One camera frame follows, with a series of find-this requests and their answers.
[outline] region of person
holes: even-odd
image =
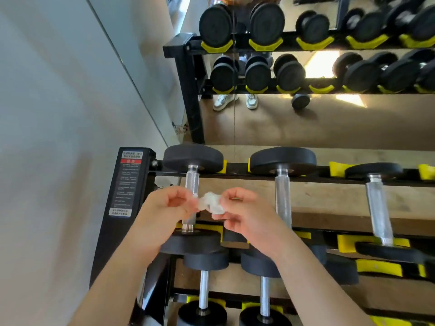
[[[245,236],[275,262],[304,326],[373,326],[262,197],[233,188],[222,193],[220,203],[225,214],[212,217],[223,220],[226,229]],[[198,199],[184,187],[152,192],[69,326],[127,325],[147,266],[177,222],[197,211]]]
[[[237,25],[235,27],[236,33],[245,33],[249,28],[251,11],[254,6],[260,2],[275,2],[280,3],[280,0],[221,0],[223,4],[226,4],[231,12],[237,18]],[[273,58],[271,53],[248,53],[248,54],[239,54],[239,64],[240,70],[239,75],[245,75],[246,62],[252,55],[263,55],[269,65],[269,68],[272,67]],[[213,109],[215,111],[223,110],[230,102],[236,101],[239,98],[237,94],[228,94],[228,95],[219,95],[215,100],[213,105]],[[254,110],[258,106],[258,98],[255,94],[246,94],[246,106],[248,109]]]

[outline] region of crumpled paper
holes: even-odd
[[[207,192],[202,198],[198,199],[198,209],[208,210],[212,214],[224,214],[225,210],[220,205],[220,194]]]

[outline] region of warning label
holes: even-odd
[[[142,151],[123,151],[121,156],[118,177],[109,215],[115,217],[130,217],[134,192],[138,185],[139,170],[142,164]]]

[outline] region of dumbbell rack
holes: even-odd
[[[338,1],[337,23],[341,23],[348,12],[350,0]],[[402,49],[404,45],[397,36],[391,36],[377,47],[358,46],[352,48],[346,37],[347,32],[339,30],[340,27],[329,30],[329,36],[334,39],[333,42],[323,47],[321,50],[356,50],[356,49]],[[227,51],[219,53],[252,53],[255,52],[249,44],[249,33],[235,34],[234,44]],[[282,34],[283,42],[273,51],[292,52],[292,51],[314,51],[319,49],[303,49],[297,42],[296,32],[284,32]],[[218,94],[213,90],[211,81],[207,76],[204,65],[203,55],[209,54],[202,46],[202,39],[193,33],[179,33],[170,42],[163,46],[165,58],[174,58],[177,65],[178,77],[180,79],[181,92],[183,95],[184,107],[189,123],[189,130],[194,143],[204,144],[204,128],[201,117],[201,109],[198,96],[203,99],[212,98],[212,95]],[[336,79],[332,78],[306,78],[297,93],[302,94],[346,94],[354,93],[345,90],[340,84],[336,84]],[[237,88],[231,93],[248,93],[244,79],[238,79]],[[276,88],[275,79],[271,80],[269,89],[264,94],[279,94]],[[333,89],[319,89],[318,87],[332,87]],[[401,94],[418,94],[418,92],[409,88],[400,92]],[[364,93],[358,94],[382,94],[378,89],[371,89]]]
[[[110,215],[110,209],[112,201],[116,197],[116,187],[118,178],[122,172],[123,164],[123,152],[134,150],[141,154],[140,160],[130,160],[127,163],[133,163],[138,165],[137,172],[134,177],[135,188],[132,192],[131,198],[131,215],[129,217],[113,217]],[[384,185],[393,186],[424,186],[435,187],[435,181],[425,182],[419,177],[419,170],[406,169],[404,175],[394,180],[388,180],[384,182]],[[129,228],[133,224],[142,203],[147,196],[155,189],[155,177],[156,176],[179,176],[185,177],[186,173],[178,173],[168,170],[162,166],[160,160],[156,160],[156,154],[149,148],[131,148],[123,147],[119,149],[117,161],[115,164],[114,175],[109,190],[106,209],[101,224],[100,235],[97,242],[95,251],[94,262],[91,271],[90,285],[106,265],[117,246],[123,240],[127,234]],[[248,172],[247,163],[227,163],[225,173],[201,173],[202,178],[222,178],[222,179],[244,179],[244,180],[275,180],[275,175],[253,175]],[[322,182],[322,183],[343,183],[343,184],[359,184],[364,185],[363,180],[349,180],[334,178],[330,175],[329,167],[317,166],[316,171],[310,175],[303,177],[292,177],[292,182]],[[219,222],[206,222],[197,221],[198,226],[202,225],[214,225],[220,226],[222,230],[222,223]],[[339,231],[339,230],[323,230],[323,229],[306,229],[306,228],[293,228],[296,231],[309,231],[321,235],[327,248],[337,249],[338,235],[369,235],[372,233],[365,232],[352,232],[352,231]],[[399,237],[408,239],[411,242],[411,246],[426,253],[435,255],[435,237],[430,236],[416,236],[416,235],[400,235]],[[159,254],[157,258],[151,263],[147,269],[146,279],[144,282],[144,288],[142,295],[140,296],[140,304],[135,304],[131,315],[130,325],[142,325],[145,316],[154,318],[160,324],[164,323],[165,310],[169,302],[186,302],[187,296],[197,296],[198,290],[186,290],[181,288],[174,288],[175,279],[175,266],[177,259],[182,256],[174,256],[167,254]],[[240,250],[230,249],[230,261],[232,263],[240,263]],[[418,265],[413,263],[390,263],[399,267],[402,272],[402,276],[399,277],[390,274],[380,274],[373,267],[369,270],[370,273],[362,273],[368,276],[382,276],[382,277],[394,277],[396,279],[414,279],[419,281],[435,281],[435,267],[434,269],[426,269],[426,276],[423,277]],[[338,270],[332,274],[333,277],[339,283],[346,283],[346,273],[343,270]],[[241,308],[242,302],[259,302],[259,296],[248,296],[231,294],[224,292],[209,292],[209,297],[212,299],[221,299],[226,302],[226,307]],[[284,308],[284,312],[295,314],[295,308],[290,299],[273,299],[271,298],[271,304],[280,305]],[[369,315],[397,318],[403,320],[414,320],[424,323],[435,323],[435,315],[423,315],[399,311],[379,310],[379,309],[365,309],[365,312]]]

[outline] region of white sneaker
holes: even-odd
[[[258,105],[257,95],[246,94],[246,106],[250,110],[255,110]]]
[[[217,100],[215,101],[215,104],[213,105],[213,109],[215,111],[221,111],[223,110],[228,103],[232,102],[232,101],[236,101],[238,100],[239,96],[238,95],[219,95],[219,97],[217,98]]]

